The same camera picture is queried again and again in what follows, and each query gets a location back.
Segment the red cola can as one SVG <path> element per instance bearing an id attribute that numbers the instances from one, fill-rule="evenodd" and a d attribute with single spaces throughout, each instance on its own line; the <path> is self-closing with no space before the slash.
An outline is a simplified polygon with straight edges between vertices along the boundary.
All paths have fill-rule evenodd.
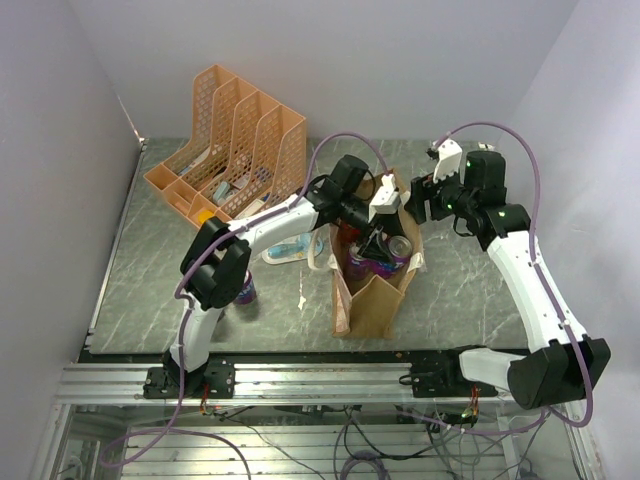
<path id="1" fill-rule="evenodd" d="M 396 235 L 388 238 L 387 246 L 396 263 L 405 263 L 413 254 L 411 242 L 404 236 Z"/>
<path id="2" fill-rule="evenodd" d="M 349 245 L 355 242 L 358 239 L 359 235 L 360 231 L 357 228 L 353 227 L 345 221 L 340 222 L 338 238 L 342 244 Z"/>

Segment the burlap canvas tote bag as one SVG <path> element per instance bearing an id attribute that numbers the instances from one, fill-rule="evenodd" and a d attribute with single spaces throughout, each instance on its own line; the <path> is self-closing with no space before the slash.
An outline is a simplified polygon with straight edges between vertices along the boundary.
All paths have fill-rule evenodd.
<path id="1" fill-rule="evenodd" d="M 318 177 L 318 184 L 308 192 L 310 199 L 320 202 L 323 209 L 319 219 L 329 227 L 328 269 L 332 274 L 332 335 L 335 337 L 392 337 L 396 313 L 416 271 L 424 265 L 418 225 L 401 205 L 396 212 L 400 218 L 400 235 L 413 246 L 413 254 L 406 265 L 389 279 L 373 273 L 361 282 L 345 277 L 347 253 L 356 241 L 342 244 L 338 238 L 339 224 L 345 221 L 352 225 L 357 211 L 368 212 L 369 202 L 381 185 L 382 176 L 375 177 L 366 165 L 349 157 L 345 166 L 337 166 L 328 176 Z"/>

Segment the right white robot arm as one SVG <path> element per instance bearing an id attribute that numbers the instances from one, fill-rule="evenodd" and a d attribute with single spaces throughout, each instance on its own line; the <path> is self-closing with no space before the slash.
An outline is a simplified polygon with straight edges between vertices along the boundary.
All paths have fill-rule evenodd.
<path id="1" fill-rule="evenodd" d="M 406 211 L 422 224 L 451 217 L 501 273 L 522 319 L 528 354 L 465 347 L 440 373 L 450 394 L 476 382 L 507 391 L 524 409 L 586 400 L 611 358 L 603 339 L 592 339 L 550 278 L 526 209 L 506 200 L 506 161 L 491 150 L 463 153 L 447 141 L 429 149 L 433 173 L 411 182 Z"/>

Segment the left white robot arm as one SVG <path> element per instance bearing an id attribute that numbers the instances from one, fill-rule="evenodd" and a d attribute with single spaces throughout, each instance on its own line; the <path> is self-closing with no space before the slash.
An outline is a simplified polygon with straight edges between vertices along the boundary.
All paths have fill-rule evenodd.
<path id="1" fill-rule="evenodd" d="M 202 389 L 216 324 L 243 290 L 254 256 L 289 237 L 345 224 L 355 229 L 365 259 L 390 259 L 384 239 L 402 231 L 399 187 L 387 172 L 362 198 L 357 191 L 368 173 L 364 161 L 346 155 L 330 174 L 308 181 L 299 193 L 260 214 L 204 222 L 180 265 L 183 278 L 175 297 L 184 301 L 184 314 L 163 357 L 168 384 L 178 395 L 192 397 Z"/>

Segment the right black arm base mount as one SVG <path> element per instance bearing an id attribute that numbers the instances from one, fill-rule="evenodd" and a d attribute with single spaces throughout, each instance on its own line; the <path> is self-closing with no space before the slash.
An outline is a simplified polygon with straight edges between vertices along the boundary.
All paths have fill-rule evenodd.
<path id="1" fill-rule="evenodd" d="M 470 397 L 473 387 L 480 397 L 496 397 L 495 387 L 463 377 L 459 355 L 465 350 L 469 347 L 410 351 L 409 370 L 398 383 L 409 386 L 414 398 Z"/>

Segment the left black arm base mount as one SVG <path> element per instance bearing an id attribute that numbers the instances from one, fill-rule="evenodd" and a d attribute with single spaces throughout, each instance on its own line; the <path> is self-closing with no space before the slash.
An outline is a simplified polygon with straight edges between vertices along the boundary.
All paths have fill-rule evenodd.
<path id="1" fill-rule="evenodd" d="M 234 394 L 236 370 L 226 360 L 213 360 L 192 372 L 179 369 L 175 363 L 152 367 L 143 385 L 145 399 L 177 399 L 180 373 L 184 373 L 184 398 L 230 399 Z"/>

